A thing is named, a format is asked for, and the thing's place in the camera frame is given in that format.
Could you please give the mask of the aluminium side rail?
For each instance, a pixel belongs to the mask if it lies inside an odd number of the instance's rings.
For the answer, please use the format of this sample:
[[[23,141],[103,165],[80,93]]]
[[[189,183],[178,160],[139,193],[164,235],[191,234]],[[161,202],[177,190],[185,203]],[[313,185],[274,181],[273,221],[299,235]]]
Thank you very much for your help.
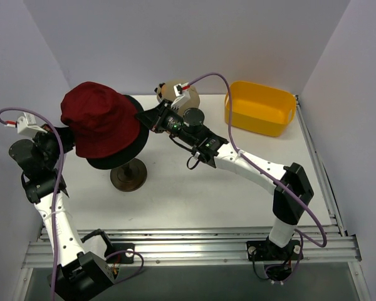
[[[300,103],[300,97],[299,95],[294,95],[296,100],[296,117],[299,121],[305,143],[308,148],[308,152],[310,153],[310,158],[313,164],[313,168],[316,173],[316,178],[318,180],[318,185],[321,189],[321,193],[323,195],[323,199],[325,201],[325,204],[327,206],[327,210],[329,212],[329,215],[331,219],[334,219],[335,221],[333,224],[337,226],[339,233],[341,236],[348,236],[348,233],[343,225],[343,221],[340,215],[340,211],[338,208],[337,200],[334,195],[332,185],[330,182],[330,179],[328,177],[328,174],[326,172],[324,163],[322,162],[322,159],[316,149],[315,143],[311,137],[310,131],[306,125],[303,113],[301,111],[301,103]]]

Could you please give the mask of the black bucket hat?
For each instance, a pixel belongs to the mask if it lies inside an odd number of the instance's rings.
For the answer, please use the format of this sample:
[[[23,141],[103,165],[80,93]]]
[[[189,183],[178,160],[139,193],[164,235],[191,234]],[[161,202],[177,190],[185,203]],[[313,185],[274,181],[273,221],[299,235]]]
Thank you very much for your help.
[[[101,170],[110,170],[120,167],[134,159],[145,147],[149,137],[149,129],[136,119],[136,114],[143,112],[141,104],[130,95],[117,96],[123,104],[123,116],[118,119],[115,128],[110,132],[109,138],[102,141],[100,146],[108,147],[115,152],[108,156],[88,158],[88,163]]]

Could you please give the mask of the dark red cap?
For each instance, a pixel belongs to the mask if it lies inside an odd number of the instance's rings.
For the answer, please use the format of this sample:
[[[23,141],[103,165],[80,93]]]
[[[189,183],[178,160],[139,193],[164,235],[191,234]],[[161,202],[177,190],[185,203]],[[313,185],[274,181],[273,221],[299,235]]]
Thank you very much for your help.
[[[95,82],[84,82],[70,90],[61,102],[61,122],[75,138],[76,154],[85,159],[108,156],[115,152],[100,144],[109,138],[123,104],[114,89]]]

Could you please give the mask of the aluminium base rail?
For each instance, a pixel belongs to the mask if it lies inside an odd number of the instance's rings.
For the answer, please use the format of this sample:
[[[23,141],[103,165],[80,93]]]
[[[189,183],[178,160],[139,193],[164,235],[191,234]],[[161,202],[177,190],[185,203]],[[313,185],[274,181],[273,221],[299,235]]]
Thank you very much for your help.
[[[179,230],[107,230],[112,243],[133,243],[146,266],[245,265],[246,242],[263,240],[269,227]],[[325,227],[325,248],[305,241],[303,263],[360,261],[354,236],[343,236],[335,225]]]

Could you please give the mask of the dark round mannequin stand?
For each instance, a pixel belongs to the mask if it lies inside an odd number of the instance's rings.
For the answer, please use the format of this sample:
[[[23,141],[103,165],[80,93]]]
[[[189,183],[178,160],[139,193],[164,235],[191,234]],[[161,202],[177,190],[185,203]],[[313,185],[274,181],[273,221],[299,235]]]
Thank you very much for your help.
[[[110,171],[110,181],[119,191],[132,192],[144,185],[147,168],[143,161],[134,158],[130,162]]]

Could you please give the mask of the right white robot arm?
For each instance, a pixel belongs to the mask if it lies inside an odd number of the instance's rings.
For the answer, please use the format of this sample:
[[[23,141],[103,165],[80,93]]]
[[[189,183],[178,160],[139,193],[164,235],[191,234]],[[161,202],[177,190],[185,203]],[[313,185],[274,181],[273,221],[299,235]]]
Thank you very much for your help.
[[[300,242],[292,236],[304,213],[304,207],[314,196],[304,168],[276,164],[239,150],[232,142],[216,135],[204,125],[205,115],[198,108],[189,108],[183,115],[167,102],[136,114],[137,120],[157,134],[166,132],[179,147],[189,151],[197,163],[237,174],[267,190],[273,197],[274,225],[253,256],[260,260],[283,260],[285,256],[300,256]]]

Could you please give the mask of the yellow plastic bin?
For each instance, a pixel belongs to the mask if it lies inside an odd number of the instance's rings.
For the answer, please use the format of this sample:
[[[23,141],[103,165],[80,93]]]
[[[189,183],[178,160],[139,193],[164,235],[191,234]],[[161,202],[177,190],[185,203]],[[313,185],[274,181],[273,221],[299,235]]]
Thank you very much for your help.
[[[257,83],[236,81],[226,94],[225,123],[269,137],[279,137],[295,116],[296,98],[290,92]]]

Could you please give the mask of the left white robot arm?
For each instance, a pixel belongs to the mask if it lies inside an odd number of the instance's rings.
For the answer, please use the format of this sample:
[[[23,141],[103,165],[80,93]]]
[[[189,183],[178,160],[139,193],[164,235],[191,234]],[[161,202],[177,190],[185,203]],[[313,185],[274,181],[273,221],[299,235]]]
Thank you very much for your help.
[[[133,263],[135,247],[117,248],[100,229],[79,237],[61,175],[63,156],[75,145],[69,129],[54,133],[47,125],[21,124],[16,129],[24,138],[10,147],[9,156],[22,169],[26,197],[48,231],[54,258],[50,286],[63,300],[91,300],[117,282],[108,261]]]

